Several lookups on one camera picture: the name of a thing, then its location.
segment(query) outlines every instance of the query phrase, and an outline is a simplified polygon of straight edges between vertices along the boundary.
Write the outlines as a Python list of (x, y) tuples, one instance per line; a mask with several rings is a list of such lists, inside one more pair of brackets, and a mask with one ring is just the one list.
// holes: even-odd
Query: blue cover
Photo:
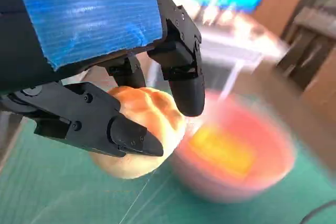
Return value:
[(24, 0), (43, 53), (59, 67), (162, 38), (156, 0)]

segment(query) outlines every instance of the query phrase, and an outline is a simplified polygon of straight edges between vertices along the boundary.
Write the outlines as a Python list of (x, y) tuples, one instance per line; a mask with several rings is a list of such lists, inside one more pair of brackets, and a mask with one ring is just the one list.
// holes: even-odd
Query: pink bowl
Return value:
[[(208, 162), (200, 155), (202, 150), (191, 148), (190, 139), (204, 122), (216, 124), (252, 148), (254, 161), (243, 179)], [(197, 194), (217, 202), (241, 201), (259, 194), (290, 172), (295, 163), (290, 139), (274, 121), (243, 106), (234, 97), (218, 100), (217, 94), (207, 92), (204, 112), (190, 119), (173, 154), (172, 165), (181, 181)]]

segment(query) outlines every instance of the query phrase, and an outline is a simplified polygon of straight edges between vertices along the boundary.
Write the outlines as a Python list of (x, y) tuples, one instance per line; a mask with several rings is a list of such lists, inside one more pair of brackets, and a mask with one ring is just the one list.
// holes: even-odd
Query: black robotic finger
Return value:
[(118, 86), (146, 87), (141, 65), (136, 56), (115, 59), (105, 68), (108, 74), (114, 77)]
[(110, 122), (110, 140), (122, 151), (150, 156), (162, 156), (161, 142), (143, 127), (125, 116), (117, 116)]
[(127, 153), (163, 155), (160, 141), (122, 115), (120, 102), (93, 84), (63, 86), (52, 82), (36, 90), (15, 92), (10, 103), (0, 99), (9, 110), (18, 103), (17, 112), (37, 122), (35, 134), (115, 157)]
[(179, 111), (186, 116), (199, 116), (203, 112), (205, 91), (204, 77), (182, 81), (169, 81), (174, 101)]

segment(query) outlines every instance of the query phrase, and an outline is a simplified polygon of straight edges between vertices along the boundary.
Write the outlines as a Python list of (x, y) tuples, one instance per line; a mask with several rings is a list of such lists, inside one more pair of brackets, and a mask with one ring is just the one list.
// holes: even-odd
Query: robotic hand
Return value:
[[(5, 36), (8, 41), (0, 44), (0, 110), (35, 120), (35, 134), (116, 157), (126, 153), (162, 156), (160, 141), (145, 127), (123, 116), (117, 99), (90, 83), (61, 83), (62, 79), (99, 65), (119, 86), (145, 87), (135, 57), (144, 51), (161, 65), (178, 109), (187, 116), (202, 113), (205, 93), (201, 35), (185, 9), (172, 0), (157, 0), (161, 39), (145, 47), (97, 55), (56, 71), (43, 55), (22, 0), (12, 1), (23, 11), (0, 15), (0, 41)], [(13, 27), (20, 31), (13, 32)]]

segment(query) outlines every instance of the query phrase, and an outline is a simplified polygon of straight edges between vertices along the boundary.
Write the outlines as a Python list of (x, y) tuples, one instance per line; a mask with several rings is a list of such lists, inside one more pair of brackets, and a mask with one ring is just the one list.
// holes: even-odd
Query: screw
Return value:
[(72, 128), (74, 131), (79, 131), (82, 128), (82, 124), (79, 121), (76, 121), (73, 125)]
[(92, 100), (93, 100), (93, 96), (92, 96), (92, 94), (87, 93), (87, 94), (84, 96), (84, 100), (85, 100), (87, 103), (92, 102)]

